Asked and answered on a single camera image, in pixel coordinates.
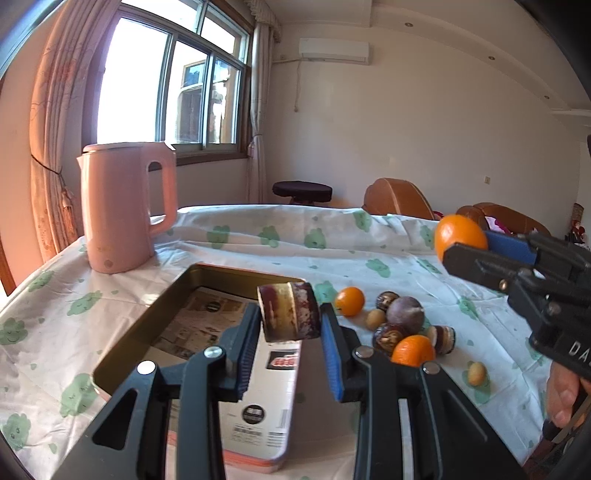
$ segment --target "kettle handle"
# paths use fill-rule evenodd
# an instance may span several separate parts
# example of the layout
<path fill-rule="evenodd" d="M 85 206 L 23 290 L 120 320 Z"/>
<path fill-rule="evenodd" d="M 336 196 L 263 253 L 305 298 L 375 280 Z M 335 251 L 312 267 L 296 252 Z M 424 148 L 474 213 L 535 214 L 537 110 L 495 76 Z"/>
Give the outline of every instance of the kettle handle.
<path fill-rule="evenodd" d="M 174 148 L 165 142 L 151 142 L 142 147 L 142 158 L 146 168 L 153 161 L 162 166 L 164 219 L 150 225 L 150 236 L 155 236 L 169 230 L 177 219 L 177 156 Z"/>

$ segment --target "pink electric kettle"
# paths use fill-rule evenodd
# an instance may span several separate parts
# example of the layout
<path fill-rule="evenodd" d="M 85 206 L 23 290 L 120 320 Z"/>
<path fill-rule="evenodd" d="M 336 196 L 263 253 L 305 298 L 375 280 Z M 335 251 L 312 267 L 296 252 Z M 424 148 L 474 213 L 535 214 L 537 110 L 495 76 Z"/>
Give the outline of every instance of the pink electric kettle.
<path fill-rule="evenodd" d="M 148 166 L 162 165 L 164 214 L 150 225 Z M 164 142 L 88 145 L 78 157 L 90 266 L 101 273 L 139 267 L 154 255 L 152 237 L 177 217 L 176 154 Z"/>

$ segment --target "black stool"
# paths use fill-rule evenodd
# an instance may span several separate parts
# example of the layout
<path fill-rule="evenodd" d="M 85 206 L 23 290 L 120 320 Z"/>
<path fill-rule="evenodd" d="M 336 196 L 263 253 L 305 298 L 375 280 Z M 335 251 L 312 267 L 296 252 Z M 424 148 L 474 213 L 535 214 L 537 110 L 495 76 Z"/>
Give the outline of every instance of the black stool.
<path fill-rule="evenodd" d="M 332 188 L 310 181 L 278 181 L 273 184 L 273 193 L 279 197 L 291 197 L 290 205 L 314 205 L 332 199 Z"/>

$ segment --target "curtain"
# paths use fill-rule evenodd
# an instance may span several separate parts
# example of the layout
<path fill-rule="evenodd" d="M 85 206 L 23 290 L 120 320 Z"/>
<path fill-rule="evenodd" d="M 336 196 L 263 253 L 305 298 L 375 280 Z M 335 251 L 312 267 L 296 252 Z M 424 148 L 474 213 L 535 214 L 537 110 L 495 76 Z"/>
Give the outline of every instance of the curtain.
<path fill-rule="evenodd" d="M 46 42 L 31 100 L 31 202 L 47 261 L 78 237 L 72 194 L 61 175 L 70 105 L 84 95 L 90 60 L 120 0 L 67 0 Z"/>
<path fill-rule="evenodd" d="M 271 80 L 273 44 L 281 41 L 281 26 L 264 0 L 246 0 L 256 20 L 252 47 L 251 123 L 246 193 L 248 203 L 266 203 L 265 113 Z"/>

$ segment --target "white bedsheet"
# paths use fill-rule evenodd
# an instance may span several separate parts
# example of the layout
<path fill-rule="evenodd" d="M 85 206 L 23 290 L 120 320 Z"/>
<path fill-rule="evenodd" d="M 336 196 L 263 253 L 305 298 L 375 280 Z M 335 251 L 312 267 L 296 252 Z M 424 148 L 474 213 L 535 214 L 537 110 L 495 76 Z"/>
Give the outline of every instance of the white bedsheet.
<path fill-rule="evenodd" d="M 0 426 L 38 480 L 51 477 L 104 402 L 90 382 L 105 352 L 190 264 L 205 262 L 305 278 L 320 300 L 358 286 L 366 310 L 383 290 L 416 297 L 428 321 L 457 332 L 440 362 L 523 462 L 538 443 L 550 361 L 506 297 L 449 276 L 433 252 L 435 222 L 361 210 L 298 206 L 196 207 L 156 239 L 156 256 L 124 274 L 90 269 L 85 239 L 31 275 L 0 312 Z M 341 319 L 363 343 L 362 315 Z M 330 403 L 319 343 L 304 345 L 292 445 L 279 478 L 352 475 L 354 405 Z M 465 381 L 482 361 L 490 382 Z M 230 479 L 259 476 L 228 469 Z"/>

